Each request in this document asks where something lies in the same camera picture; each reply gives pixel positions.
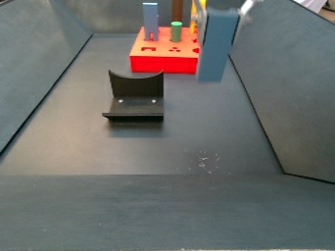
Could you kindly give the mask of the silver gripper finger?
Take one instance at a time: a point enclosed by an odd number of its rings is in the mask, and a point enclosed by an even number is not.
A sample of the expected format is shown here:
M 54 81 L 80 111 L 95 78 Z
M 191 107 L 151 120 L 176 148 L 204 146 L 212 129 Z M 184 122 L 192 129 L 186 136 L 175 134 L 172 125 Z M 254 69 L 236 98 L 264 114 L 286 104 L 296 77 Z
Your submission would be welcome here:
M 250 20 L 248 12 L 259 0 L 244 0 L 240 8 L 238 9 L 239 20 L 246 23 Z
M 207 0 L 198 0 L 198 31 L 196 34 L 204 33 L 204 26 L 207 22 Z

